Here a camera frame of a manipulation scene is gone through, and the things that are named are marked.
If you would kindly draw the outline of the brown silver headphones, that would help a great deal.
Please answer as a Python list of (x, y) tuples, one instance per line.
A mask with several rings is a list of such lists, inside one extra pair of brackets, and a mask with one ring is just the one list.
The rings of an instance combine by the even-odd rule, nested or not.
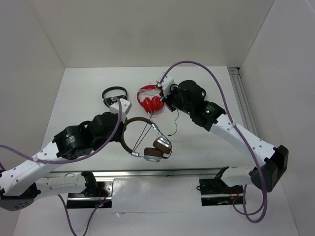
[(148, 118), (144, 118), (144, 117), (130, 118), (125, 122), (125, 127), (127, 127), (129, 124), (136, 122), (136, 121), (144, 122), (144, 123), (150, 125), (154, 130), (157, 130), (161, 135), (159, 135), (154, 140), (154, 142), (152, 144), (153, 147), (144, 148), (143, 155), (141, 155), (139, 152), (136, 152), (135, 149), (131, 149), (126, 144), (125, 138), (124, 138), (124, 133), (123, 133), (121, 141), (120, 141), (122, 148), (127, 153), (129, 153), (131, 156), (141, 157), (148, 162), (160, 162), (162, 159), (168, 159), (171, 156), (172, 151), (173, 151), (172, 143), (170, 142), (170, 140), (167, 137), (165, 137), (161, 133), (158, 126)]

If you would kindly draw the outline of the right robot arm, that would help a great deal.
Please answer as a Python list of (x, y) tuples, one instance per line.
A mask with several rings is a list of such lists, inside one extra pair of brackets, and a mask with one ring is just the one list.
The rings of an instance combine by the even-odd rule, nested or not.
[(166, 79), (157, 87), (170, 111), (188, 114), (193, 123), (223, 138), (254, 161), (254, 166), (222, 168), (216, 175), (217, 191), (225, 193), (233, 186), (245, 184), (268, 193), (274, 189), (287, 169), (286, 147), (275, 147), (232, 122), (222, 107), (205, 99), (206, 91), (192, 80), (176, 85), (173, 79)]

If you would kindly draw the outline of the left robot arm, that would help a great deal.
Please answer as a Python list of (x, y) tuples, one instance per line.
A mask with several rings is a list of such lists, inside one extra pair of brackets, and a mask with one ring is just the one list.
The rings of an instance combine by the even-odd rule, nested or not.
[(75, 175), (48, 177), (63, 164), (81, 161), (109, 142), (119, 142), (124, 121), (118, 114), (105, 112), (91, 121), (66, 127), (33, 157), (0, 173), (0, 207), (22, 210), (34, 201), (58, 194), (76, 193), (86, 197), (95, 194), (98, 183), (91, 171)]

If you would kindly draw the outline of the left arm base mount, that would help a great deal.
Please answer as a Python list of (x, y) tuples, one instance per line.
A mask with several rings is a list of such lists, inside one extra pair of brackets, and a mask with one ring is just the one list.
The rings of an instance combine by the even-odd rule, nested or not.
[(111, 208), (113, 197), (113, 178), (97, 178), (97, 188), (90, 195), (69, 193), (66, 200), (67, 209)]

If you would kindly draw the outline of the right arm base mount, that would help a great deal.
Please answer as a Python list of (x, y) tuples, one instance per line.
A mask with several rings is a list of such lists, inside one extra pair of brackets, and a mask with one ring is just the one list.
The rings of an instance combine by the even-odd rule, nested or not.
[(200, 179), (196, 189), (201, 194), (203, 207), (243, 204), (244, 189), (241, 185), (228, 187), (220, 179)]

